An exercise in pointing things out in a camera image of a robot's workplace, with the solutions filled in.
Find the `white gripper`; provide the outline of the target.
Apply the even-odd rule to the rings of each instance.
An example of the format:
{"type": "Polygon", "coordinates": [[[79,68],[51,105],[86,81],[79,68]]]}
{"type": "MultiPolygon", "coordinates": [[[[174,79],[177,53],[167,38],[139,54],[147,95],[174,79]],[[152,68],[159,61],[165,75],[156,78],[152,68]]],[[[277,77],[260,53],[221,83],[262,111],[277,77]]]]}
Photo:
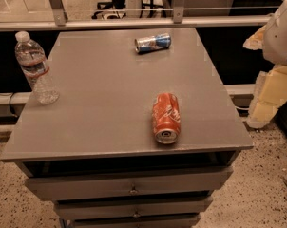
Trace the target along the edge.
{"type": "Polygon", "coordinates": [[[263,49],[263,57],[276,64],[256,79],[246,122],[251,128],[259,129],[271,122],[287,102],[287,0],[271,16],[266,27],[259,28],[245,40],[243,47],[263,49]]]}

